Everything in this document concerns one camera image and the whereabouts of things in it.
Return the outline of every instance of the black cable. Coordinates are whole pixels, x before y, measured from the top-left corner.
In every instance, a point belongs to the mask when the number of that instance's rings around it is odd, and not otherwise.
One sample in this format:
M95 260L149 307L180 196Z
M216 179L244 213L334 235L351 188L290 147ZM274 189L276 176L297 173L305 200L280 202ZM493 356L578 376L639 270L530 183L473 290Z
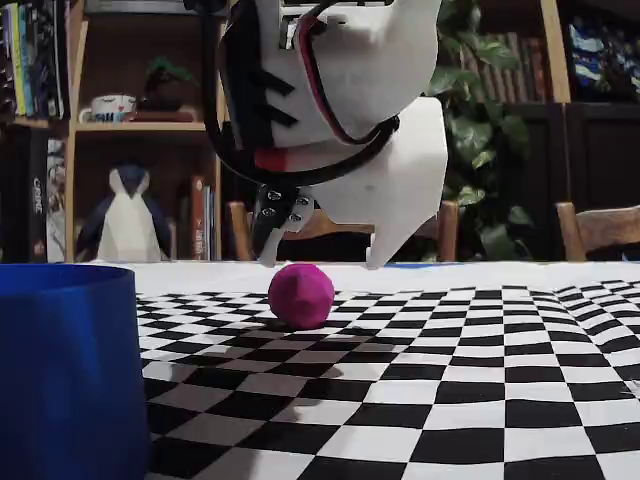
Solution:
M335 4L335 1L321 2L312 11ZM252 152L239 151L232 142L231 134L223 134L218 123L216 103L216 50L218 28L213 13L206 8L199 11L202 30L202 96L204 103L204 123L209 139L222 163L236 175L257 184L283 187L304 187L326 183L348 175L375 158L389 142L399 127L398 117L392 117L378 126L379 133L360 152L340 163L315 170L302 172L273 172L256 167Z

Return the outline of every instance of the green leaves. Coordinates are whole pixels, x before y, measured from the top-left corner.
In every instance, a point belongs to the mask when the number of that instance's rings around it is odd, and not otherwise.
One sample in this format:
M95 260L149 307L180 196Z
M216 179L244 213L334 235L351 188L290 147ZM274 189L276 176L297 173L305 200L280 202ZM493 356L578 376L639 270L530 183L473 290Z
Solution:
M487 196L484 190L479 188L473 188L471 186L463 187L458 194L458 204L460 207L468 207L470 205L476 205Z
M482 10L478 3L442 0L437 29L443 58L456 63L464 49L465 57L468 53L474 55L479 67L487 64L498 70L519 68L507 45L479 33ZM527 126L519 117L507 114L500 102L489 98L483 78L459 66L436 67L427 93L438 96L445 109L451 161L443 198L460 205L461 258L529 258L518 235L533 222L526 210L506 198L503 191L509 181L505 175L510 176L522 163L512 162L513 157L530 154Z
M473 81L473 72L455 67L436 67L427 89L427 95L436 96L452 90L459 82Z
M479 170L485 165L492 163L496 159L496 152L493 150L485 150L481 152L476 158L471 162L471 166L475 170Z
M467 162L485 149L493 136L493 127L488 122L476 122L467 117L449 119L449 127L460 156Z
M514 205L511 207L511 210L509 211L509 223L533 227L533 220L531 220L527 211L520 205Z
M511 49L496 38L478 35L475 32L464 32L460 34L460 39L484 63L509 70L517 70L520 67Z
M500 122L500 128L507 136L511 149L524 158L528 158L531 154L529 130L527 130L522 118L515 115L507 115Z
M478 5L474 5L471 8L471 14L469 15L469 28L473 32L477 32L480 28L480 22L482 21L482 10Z
M504 224L484 227L480 233L486 259L495 262L500 260L521 260L522 254L518 244L509 236Z
M438 24L445 23L455 15L456 12L455 0L442 0L442 3L440 4L440 11L438 12Z

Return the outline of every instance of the chair backrest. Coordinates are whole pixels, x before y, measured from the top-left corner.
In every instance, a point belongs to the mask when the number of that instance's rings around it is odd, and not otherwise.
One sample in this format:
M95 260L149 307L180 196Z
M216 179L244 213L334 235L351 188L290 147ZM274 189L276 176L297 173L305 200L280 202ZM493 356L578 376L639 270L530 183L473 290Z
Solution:
M584 262L598 248L640 242L640 206L576 214L572 203L556 205L567 260Z
M229 203L229 211L237 259L240 261L255 260L251 255L249 240L249 225L252 214L247 212L242 202ZM443 202L438 215L427 221L416 232L416 236L431 238L438 242L438 261L440 262L456 261L459 218L458 204ZM338 225L322 210L316 210L301 232L287 232L284 240L310 240L334 233L372 234L374 227L371 225Z

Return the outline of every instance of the blue cup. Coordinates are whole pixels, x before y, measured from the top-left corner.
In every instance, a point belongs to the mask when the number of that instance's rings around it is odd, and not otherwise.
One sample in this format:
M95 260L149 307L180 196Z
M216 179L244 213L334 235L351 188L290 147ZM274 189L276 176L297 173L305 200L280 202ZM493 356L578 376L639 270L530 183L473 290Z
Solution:
M133 272L0 266L0 477L143 480Z

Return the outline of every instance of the magenta ball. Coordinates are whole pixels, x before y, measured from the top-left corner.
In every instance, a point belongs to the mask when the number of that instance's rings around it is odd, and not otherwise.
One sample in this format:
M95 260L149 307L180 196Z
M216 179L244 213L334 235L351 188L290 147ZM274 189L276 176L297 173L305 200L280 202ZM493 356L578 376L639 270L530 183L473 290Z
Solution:
M296 330L321 328L329 318L335 290L315 265L284 267L271 280L269 305L282 322Z

